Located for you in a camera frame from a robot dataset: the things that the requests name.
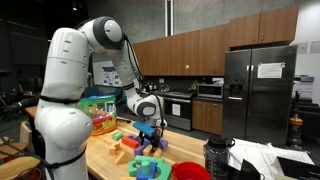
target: paper sign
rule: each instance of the paper sign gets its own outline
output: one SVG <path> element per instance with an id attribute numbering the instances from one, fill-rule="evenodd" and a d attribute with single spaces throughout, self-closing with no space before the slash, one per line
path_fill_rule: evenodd
<path id="1" fill-rule="evenodd" d="M 267 63 L 258 65 L 258 78 L 281 78 L 284 63 Z"/>
<path id="2" fill-rule="evenodd" d="M 172 104 L 172 115 L 180 116 L 180 105 Z"/>

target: water bottle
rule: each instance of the water bottle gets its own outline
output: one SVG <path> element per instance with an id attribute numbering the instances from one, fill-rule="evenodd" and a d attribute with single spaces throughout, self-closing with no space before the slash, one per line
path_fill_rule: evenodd
<path id="1" fill-rule="evenodd" d="M 228 179 L 229 148 L 234 146 L 232 138 L 211 136 L 204 145 L 205 168 L 211 180 Z"/>

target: wooden countertop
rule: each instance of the wooden countertop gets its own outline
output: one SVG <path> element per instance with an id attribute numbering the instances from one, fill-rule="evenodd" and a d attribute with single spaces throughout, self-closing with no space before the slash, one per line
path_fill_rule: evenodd
<path id="1" fill-rule="evenodd" d="M 36 107 L 26 108 L 26 112 L 35 117 Z M 130 124 L 119 122 L 118 129 L 124 135 L 138 135 L 138 130 Z M 164 139 L 169 142 L 168 149 L 162 153 L 162 158 L 166 163 L 182 163 L 191 161 L 204 167 L 203 145 L 205 141 L 181 135 L 178 133 L 164 131 Z M 117 155 L 109 155 L 108 149 L 114 140 L 108 140 L 107 134 L 90 136 L 87 140 L 87 167 L 88 171 L 97 179 L 114 180 L 129 176 L 128 165 L 115 165 Z"/>

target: red toy block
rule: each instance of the red toy block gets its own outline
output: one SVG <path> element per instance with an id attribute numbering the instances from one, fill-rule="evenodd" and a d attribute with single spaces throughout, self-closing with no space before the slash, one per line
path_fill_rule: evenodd
<path id="1" fill-rule="evenodd" d="M 127 136 L 122 137 L 121 138 L 121 142 L 123 144 L 133 148 L 133 149 L 139 147 L 139 145 L 140 145 L 140 143 L 138 141 L 136 141 L 134 139 L 131 139 L 131 138 L 127 137 Z"/>

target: refrigerator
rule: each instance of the refrigerator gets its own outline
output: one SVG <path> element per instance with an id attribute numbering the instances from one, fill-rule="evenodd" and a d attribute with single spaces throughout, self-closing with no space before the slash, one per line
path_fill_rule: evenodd
<path id="1" fill-rule="evenodd" d="M 229 51 L 222 137 L 286 143 L 297 46 Z"/>

